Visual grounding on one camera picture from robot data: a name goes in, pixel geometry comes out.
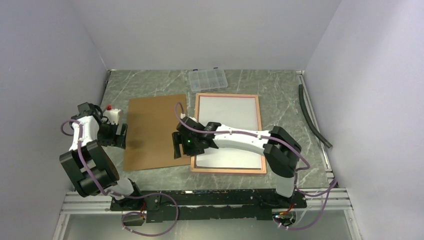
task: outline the black hose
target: black hose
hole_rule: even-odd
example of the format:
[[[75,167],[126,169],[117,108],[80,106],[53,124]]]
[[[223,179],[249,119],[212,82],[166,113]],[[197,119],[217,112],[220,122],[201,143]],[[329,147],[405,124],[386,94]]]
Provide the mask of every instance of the black hose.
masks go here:
[[[331,148],[333,145],[323,135],[321,135],[318,129],[315,128],[314,123],[309,116],[304,98],[304,86],[302,84],[299,84],[299,104],[309,129],[327,148]]]

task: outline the gray wall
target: gray wall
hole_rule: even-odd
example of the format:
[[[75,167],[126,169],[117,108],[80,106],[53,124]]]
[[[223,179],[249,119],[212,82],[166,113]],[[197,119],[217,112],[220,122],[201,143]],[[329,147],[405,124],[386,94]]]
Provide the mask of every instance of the gray wall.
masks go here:
[[[424,238],[424,3],[343,0],[306,68],[365,239]]]
[[[52,239],[70,187],[60,124],[99,103],[107,71],[70,1],[0,3],[1,239]]]
[[[73,0],[108,69],[304,70],[340,0]]]

